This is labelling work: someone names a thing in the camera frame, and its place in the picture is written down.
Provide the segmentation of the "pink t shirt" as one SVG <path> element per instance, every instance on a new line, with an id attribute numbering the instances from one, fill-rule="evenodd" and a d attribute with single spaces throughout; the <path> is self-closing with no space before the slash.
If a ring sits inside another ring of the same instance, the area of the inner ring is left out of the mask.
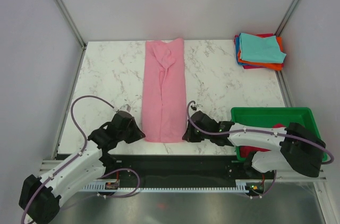
<path id="1" fill-rule="evenodd" d="M 146 42 L 141 125 L 148 142 L 182 142 L 186 131 L 182 38 Z"/>

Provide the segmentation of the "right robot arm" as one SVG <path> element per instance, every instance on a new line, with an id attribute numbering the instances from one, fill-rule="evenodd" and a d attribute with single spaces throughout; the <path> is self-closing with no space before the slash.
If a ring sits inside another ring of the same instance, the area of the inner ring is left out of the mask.
<path id="1" fill-rule="evenodd" d="M 252 147 L 243 165 L 244 174 L 256 178 L 261 173 L 293 170 L 303 176 L 319 176 L 325 143 L 303 125 L 263 128 L 233 121 L 217 122 L 201 111 L 188 119 L 183 140 L 209 140 L 218 146 Z"/>

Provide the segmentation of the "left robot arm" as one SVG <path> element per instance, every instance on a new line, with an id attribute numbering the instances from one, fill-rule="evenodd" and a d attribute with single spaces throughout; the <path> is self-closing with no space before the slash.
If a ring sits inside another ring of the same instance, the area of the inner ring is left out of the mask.
<path id="1" fill-rule="evenodd" d="M 118 111 L 110 122 L 91 132 L 84 146 L 39 177 L 28 176 L 22 186 L 19 206 L 24 210 L 21 222 L 50 223 L 63 204 L 96 179 L 116 174 L 116 159 L 109 151 L 119 142 L 133 143 L 145 138 L 134 117 Z"/>

